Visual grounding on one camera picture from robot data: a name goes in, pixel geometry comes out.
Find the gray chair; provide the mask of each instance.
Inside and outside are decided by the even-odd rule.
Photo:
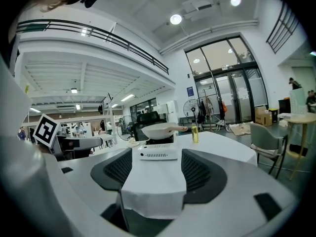
[[[254,123],[250,124],[250,132],[251,132],[251,142],[252,142],[251,147],[257,153],[257,162],[259,163],[260,155],[267,157],[274,162],[269,171],[269,175],[272,173],[272,170],[275,167],[278,159],[282,157],[279,169],[276,174],[276,178],[277,178],[284,161],[287,136],[285,136],[284,138],[275,137],[268,131],[266,127],[260,124],[254,124]]]

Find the blue sign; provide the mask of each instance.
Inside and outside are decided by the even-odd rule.
[[[193,87],[187,88],[187,92],[189,97],[194,96]]]

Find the recessed light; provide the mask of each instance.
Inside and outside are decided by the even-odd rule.
[[[36,112],[36,113],[40,113],[39,110],[36,110],[36,109],[34,109],[34,108],[30,108],[30,110],[33,111],[33,112]]]
[[[182,21],[182,17],[178,14],[174,14],[171,16],[170,18],[170,22],[173,24],[173,25],[178,25],[180,24],[180,22]]]
[[[129,99],[129,98],[131,98],[131,97],[133,97],[133,96],[134,96],[133,94],[130,94],[130,95],[128,95],[127,97],[123,98],[121,101],[124,102],[125,100],[127,100],[127,99]]]
[[[232,6],[238,6],[240,4],[241,0],[231,0]]]
[[[87,28],[83,28],[81,36],[85,36],[86,33],[87,33]]]

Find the cardboard box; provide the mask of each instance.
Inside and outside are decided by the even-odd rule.
[[[272,115],[271,112],[267,110],[265,106],[260,106],[255,108],[256,123],[269,126],[272,125]]]

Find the frying pan handle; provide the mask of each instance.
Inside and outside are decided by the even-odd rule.
[[[168,128],[169,131],[179,131],[179,132],[185,132],[188,130],[186,126],[171,126]]]

